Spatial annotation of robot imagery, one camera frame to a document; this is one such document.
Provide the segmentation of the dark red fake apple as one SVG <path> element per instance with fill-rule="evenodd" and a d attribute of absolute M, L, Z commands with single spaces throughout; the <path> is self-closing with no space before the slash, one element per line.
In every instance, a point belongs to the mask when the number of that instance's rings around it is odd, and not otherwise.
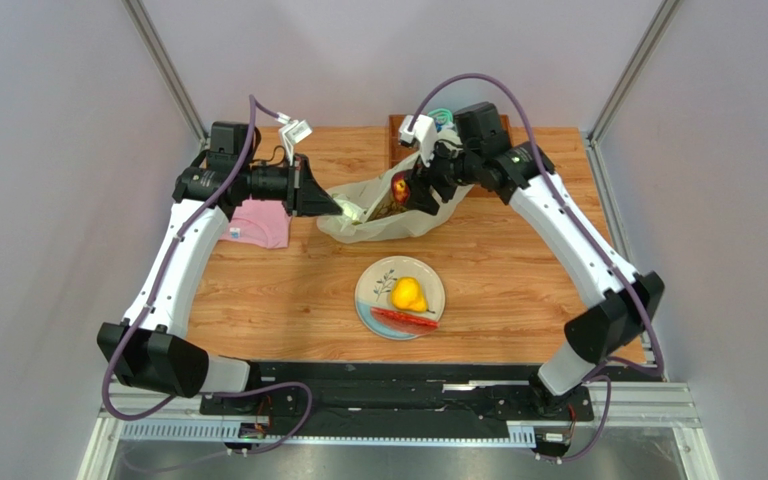
<path fill-rule="evenodd" d="M 410 198 L 410 186 L 403 176 L 391 180 L 391 196 L 393 201 L 404 206 Z"/>

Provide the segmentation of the pale green avocado plastic bag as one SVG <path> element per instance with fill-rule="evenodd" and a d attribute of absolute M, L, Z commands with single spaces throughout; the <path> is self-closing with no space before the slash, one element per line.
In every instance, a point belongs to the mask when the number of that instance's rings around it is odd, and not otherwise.
<path fill-rule="evenodd" d="M 417 158 L 417 154 L 411 154 L 373 179 L 329 189 L 343 213 L 318 218 L 319 231 L 338 242 L 352 244 L 420 237 L 446 223 L 471 191 L 469 186 L 458 187 L 452 200 L 439 204 L 435 215 L 407 210 L 392 196 L 391 181 L 413 167 Z"/>

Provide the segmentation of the yellow fake lemon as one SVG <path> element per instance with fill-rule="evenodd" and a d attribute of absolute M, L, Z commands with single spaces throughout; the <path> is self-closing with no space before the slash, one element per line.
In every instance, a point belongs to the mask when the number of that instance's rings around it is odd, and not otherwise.
<path fill-rule="evenodd" d="M 390 291 L 389 302 L 397 310 L 436 314 L 429 308 L 422 285 L 414 277 L 398 278 Z"/>

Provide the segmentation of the red fake watermelon slice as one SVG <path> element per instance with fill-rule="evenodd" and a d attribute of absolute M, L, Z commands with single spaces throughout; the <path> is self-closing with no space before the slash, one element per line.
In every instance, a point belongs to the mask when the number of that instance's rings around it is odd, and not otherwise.
<path fill-rule="evenodd" d="M 380 324 L 404 334 L 426 335 L 435 331 L 439 326 L 438 322 L 433 319 L 380 307 L 371 307 L 370 314 Z"/>

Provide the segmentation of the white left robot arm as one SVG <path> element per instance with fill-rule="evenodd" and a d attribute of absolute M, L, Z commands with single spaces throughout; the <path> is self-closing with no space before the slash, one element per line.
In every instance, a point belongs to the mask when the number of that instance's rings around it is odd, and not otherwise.
<path fill-rule="evenodd" d="M 169 226 L 144 285 L 122 320 L 104 323 L 98 332 L 113 378 L 185 398 L 245 390 L 249 362 L 187 341 L 192 304 L 214 247 L 244 201 L 275 201 L 295 217 L 341 214 L 316 182 L 307 156 L 295 150 L 311 132 L 304 120 L 284 120 L 283 157 L 269 164 L 254 158 L 261 141 L 256 127 L 212 125 L 210 146 L 175 181 Z"/>

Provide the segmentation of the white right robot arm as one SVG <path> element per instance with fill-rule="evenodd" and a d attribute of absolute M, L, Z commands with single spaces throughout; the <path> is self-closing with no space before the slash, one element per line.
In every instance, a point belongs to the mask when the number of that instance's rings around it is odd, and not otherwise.
<path fill-rule="evenodd" d="M 455 139 L 446 140 L 430 116 L 403 119 L 398 140 L 418 158 L 395 192 L 407 209 L 435 215 L 459 188 L 480 186 L 547 244 L 587 308 L 565 324 L 564 343 L 529 381 L 539 395 L 560 398 L 647 332 L 664 282 L 639 272 L 582 217 L 549 158 L 533 142 L 513 144 L 494 104 L 457 111 L 454 125 Z"/>

